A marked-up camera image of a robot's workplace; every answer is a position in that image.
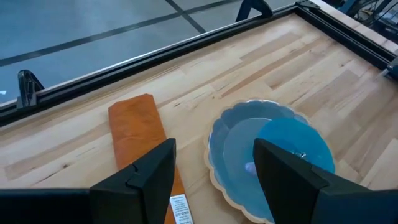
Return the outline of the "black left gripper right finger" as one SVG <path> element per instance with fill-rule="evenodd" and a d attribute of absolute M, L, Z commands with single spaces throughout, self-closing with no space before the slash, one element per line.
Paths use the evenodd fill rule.
<path fill-rule="evenodd" d="M 311 224 L 321 188 L 314 166 L 264 139 L 254 140 L 254 163 L 275 224 Z"/>

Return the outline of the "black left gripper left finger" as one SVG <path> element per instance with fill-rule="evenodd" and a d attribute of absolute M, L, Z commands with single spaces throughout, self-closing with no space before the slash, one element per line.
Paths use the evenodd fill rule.
<path fill-rule="evenodd" d="M 164 224 L 175 176 L 170 138 L 90 188 L 93 224 Z"/>

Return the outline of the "teal plastic bowl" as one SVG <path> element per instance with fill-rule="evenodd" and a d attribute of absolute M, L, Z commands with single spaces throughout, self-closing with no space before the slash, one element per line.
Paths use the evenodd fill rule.
<path fill-rule="evenodd" d="M 257 136 L 328 172 L 335 172 L 327 143 L 308 124 L 296 119 L 273 119 L 263 126 Z"/>

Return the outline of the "orange folded cloth napkin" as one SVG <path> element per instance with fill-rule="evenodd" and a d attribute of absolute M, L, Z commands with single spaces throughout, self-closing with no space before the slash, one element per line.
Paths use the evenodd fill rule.
<path fill-rule="evenodd" d="M 168 139 L 154 97 L 150 94 L 116 102 L 108 109 L 108 119 L 118 170 Z M 193 224 L 176 160 L 177 144 L 175 176 L 164 224 Z"/>

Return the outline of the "blue scalloped plate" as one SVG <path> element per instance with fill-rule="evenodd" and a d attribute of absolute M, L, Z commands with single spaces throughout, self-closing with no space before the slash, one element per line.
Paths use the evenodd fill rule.
<path fill-rule="evenodd" d="M 205 162 L 212 184 L 226 201 L 255 223 L 274 219 L 253 166 L 253 144 L 273 119 L 307 119 L 291 108 L 269 100 L 248 100 L 224 110 L 211 128 Z"/>

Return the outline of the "black long table rail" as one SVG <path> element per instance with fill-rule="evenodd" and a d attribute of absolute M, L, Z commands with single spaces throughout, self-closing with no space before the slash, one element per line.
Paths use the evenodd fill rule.
<path fill-rule="evenodd" d="M 0 127 L 22 120 L 74 98 L 78 98 L 81 95 L 108 86 L 124 78 L 131 77 L 139 72 L 181 57 L 206 47 L 207 45 L 217 43 L 249 29 L 272 22 L 295 12 L 295 8 L 296 5 L 294 3 L 275 10 L 272 17 L 264 18 L 260 15 L 245 19 L 104 68 L 74 81 L 66 82 L 51 88 L 44 88 L 37 92 L 37 105 L 34 107 L 19 110 L 17 109 L 17 100 L 0 106 Z"/>

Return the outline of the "black frame foot bracket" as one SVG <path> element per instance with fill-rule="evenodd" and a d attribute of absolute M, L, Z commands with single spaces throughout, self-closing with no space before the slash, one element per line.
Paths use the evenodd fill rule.
<path fill-rule="evenodd" d="M 44 89 L 43 84 L 30 70 L 21 70 L 17 74 L 19 93 L 17 109 L 25 109 L 37 105 L 37 92 Z"/>
<path fill-rule="evenodd" d="M 274 15 L 271 7 L 265 0 L 243 0 L 236 17 L 236 22 L 247 19 L 252 9 L 260 12 L 261 16 L 264 18 L 269 18 Z"/>

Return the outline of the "black short table rail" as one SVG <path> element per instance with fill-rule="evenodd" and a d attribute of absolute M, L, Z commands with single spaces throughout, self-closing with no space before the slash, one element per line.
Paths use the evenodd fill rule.
<path fill-rule="evenodd" d="M 390 76 L 398 79 L 398 57 L 392 52 L 335 19 L 309 0 L 297 1 L 295 5 L 300 17 L 376 68 L 387 70 Z"/>

